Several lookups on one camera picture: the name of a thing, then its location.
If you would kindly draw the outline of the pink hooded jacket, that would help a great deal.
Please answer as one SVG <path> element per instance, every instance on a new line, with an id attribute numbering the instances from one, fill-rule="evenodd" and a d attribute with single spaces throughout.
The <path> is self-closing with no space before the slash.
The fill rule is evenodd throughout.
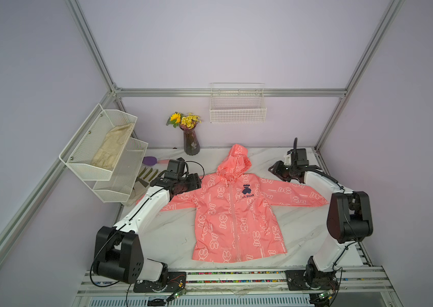
<path id="1" fill-rule="evenodd" d="M 179 194 L 164 211 L 195 208 L 193 259 L 231 264 L 287 252 L 272 206 L 329 204 L 314 188 L 249 173 L 248 150 L 235 144 L 200 189 Z"/>

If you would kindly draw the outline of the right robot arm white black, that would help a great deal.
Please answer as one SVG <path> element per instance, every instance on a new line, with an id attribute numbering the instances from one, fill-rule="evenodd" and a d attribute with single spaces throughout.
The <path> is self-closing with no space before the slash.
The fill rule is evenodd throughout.
<path id="1" fill-rule="evenodd" d="M 297 282 L 299 289 L 326 287 L 335 279 L 339 262 L 350 249 L 373 233 L 369 195 L 344 187 L 319 166 L 312 165 L 304 148 L 295 139 L 283 161 L 277 161 L 268 171 L 284 182 L 296 180 L 317 190 L 330 202 L 326 219 L 329 235 L 319 252 L 309 258 L 302 277 L 287 272 L 289 283 Z"/>

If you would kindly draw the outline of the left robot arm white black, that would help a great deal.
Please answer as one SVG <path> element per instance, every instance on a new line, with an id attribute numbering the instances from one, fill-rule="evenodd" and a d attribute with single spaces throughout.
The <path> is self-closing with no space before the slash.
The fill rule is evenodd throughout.
<path id="1" fill-rule="evenodd" d="M 96 235 L 93 274 L 126 284 L 148 282 L 159 287 L 168 284 L 168 265 L 143 254 L 140 235 L 161 209 L 177 195 L 200 189 L 202 179 L 190 173 L 182 157 L 168 162 L 149 185 L 137 205 L 113 226 L 102 227 Z"/>

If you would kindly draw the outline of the beige green work glove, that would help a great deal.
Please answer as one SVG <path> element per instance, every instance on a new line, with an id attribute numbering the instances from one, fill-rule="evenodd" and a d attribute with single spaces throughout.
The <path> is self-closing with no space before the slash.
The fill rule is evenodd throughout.
<path id="1" fill-rule="evenodd" d="M 138 173 L 135 180 L 133 190 L 128 198 L 127 202 L 124 202 L 125 207 L 131 207 L 141 200 L 146 194 L 150 183 L 156 178 L 160 171 L 156 168 L 142 166 L 142 169 Z"/>

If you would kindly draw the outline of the purple pink hairbrush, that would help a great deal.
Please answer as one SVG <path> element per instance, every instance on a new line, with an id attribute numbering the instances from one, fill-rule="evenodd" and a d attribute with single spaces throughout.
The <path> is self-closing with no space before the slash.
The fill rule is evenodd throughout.
<path id="1" fill-rule="evenodd" d="M 170 162 L 169 159 L 158 159 L 154 156 L 145 156 L 142 159 L 142 164 L 146 166 L 166 165 Z"/>

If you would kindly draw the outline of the dark glass vase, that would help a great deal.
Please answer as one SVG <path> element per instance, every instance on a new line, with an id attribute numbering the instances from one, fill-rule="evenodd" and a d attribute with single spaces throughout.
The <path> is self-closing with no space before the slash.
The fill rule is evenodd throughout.
<path id="1" fill-rule="evenodd" d="M 195 156 L 200 152 L 200 144 L 198 142 L 195 128 L 183 129 L 184 133 L 184 151 L 189 156 Z"/>

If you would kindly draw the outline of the yellow flower bouquet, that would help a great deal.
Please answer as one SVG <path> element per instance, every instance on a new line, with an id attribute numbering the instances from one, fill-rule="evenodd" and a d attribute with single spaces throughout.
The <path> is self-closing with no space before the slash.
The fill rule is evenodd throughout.
<path id="1" fill-rule="evenodd" d="M 198 124 L 202 122 L 201 117 L 193 113 L 182 114 L 175 112 L 169 116 L 166 121 L 167 126 L 174 128 L 181 128 L 183 130 L 191 130 L 196 128 Z"/>

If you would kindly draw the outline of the white mesh lower shelf bin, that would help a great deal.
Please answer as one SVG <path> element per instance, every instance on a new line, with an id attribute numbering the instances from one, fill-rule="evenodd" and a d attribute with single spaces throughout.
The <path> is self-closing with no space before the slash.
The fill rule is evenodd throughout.
<path id="1" fill-rule="evenodd" d="M 129 138 L 109 181 L 88 182 L 92 192 L 103 203 L 127 202 L 145 157 L 148 143 Z"/>

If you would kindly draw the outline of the white mesh shelf bin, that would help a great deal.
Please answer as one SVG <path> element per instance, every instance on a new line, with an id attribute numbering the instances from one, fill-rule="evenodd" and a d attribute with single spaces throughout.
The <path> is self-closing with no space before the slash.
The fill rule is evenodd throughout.
<path id="1" fill-rule="evenodd" d="M 98 104 L 59 159 L 83 181 L 109 181 L 138 118 Z"/>
<path id="2" fill-rule="evenodd" d="M 148 143 L 129 138 L 109 181 L 88 182 L 92 192 L 103 203 L 127 202 L 145 157 Z"/>

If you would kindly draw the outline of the beige cloth in bin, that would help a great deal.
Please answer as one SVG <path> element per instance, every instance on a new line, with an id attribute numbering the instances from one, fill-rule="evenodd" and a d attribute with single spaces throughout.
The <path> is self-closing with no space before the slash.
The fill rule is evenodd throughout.
<path id="1" fill-rule="evenodd" d="M 111 129 L 106 134 L 101 147 L 93 156 L 91 165 L 113 171 L 133 129 L 134 123 L 115 126 Z"/>

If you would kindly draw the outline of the white mesh upper shelf bin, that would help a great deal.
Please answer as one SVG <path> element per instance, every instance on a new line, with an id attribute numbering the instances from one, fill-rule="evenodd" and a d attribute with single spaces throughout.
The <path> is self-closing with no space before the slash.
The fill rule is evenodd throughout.
<path id="1" fill-rule="evenodd" d="M 138 118 L 98 104 L 59 159 L 83 181 L 109 181 Z"/>

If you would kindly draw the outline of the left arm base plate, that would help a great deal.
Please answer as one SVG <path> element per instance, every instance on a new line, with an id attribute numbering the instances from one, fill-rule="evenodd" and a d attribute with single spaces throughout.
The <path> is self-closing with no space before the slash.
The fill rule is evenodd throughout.
<path id="1" fill-rule="evenodd" d="M 172 293 L 185 286 L 187 273 L 183 271 L 164 272 L 158 281 L 137 281 L 133 285 L 134 293 Z"/>

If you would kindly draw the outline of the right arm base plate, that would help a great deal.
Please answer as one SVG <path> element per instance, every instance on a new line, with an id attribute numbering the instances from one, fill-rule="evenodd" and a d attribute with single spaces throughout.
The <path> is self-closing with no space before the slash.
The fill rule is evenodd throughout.
<path id="1" fill-rule="evenodd" d="M 339 280 L 333 272 L 287 270 L 285 274 L 291 291 L 337 290 L 339 286 Z"/>

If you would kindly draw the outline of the aluminium rail front frame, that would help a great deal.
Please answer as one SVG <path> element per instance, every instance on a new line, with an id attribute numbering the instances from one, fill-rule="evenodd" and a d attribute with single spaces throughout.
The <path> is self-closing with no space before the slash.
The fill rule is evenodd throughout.
<path id="1" fill-rule="evenodd" d="M 330 295 L 378 293 L 386 304 L 397 305 L 399 298 L 383 267 L 362 266 L 337 269 L 332 279 L 308 287 L 303 267 L 258 269 L 181 269 L 170 272 L 164 287 L 146 281 L 132 285 L 114 283 L 97 275 L 85 275 L 74 298 L 74 305 L 88 304 L 93 298 L 169 296 L 176 290 L 189 295 Z"/>

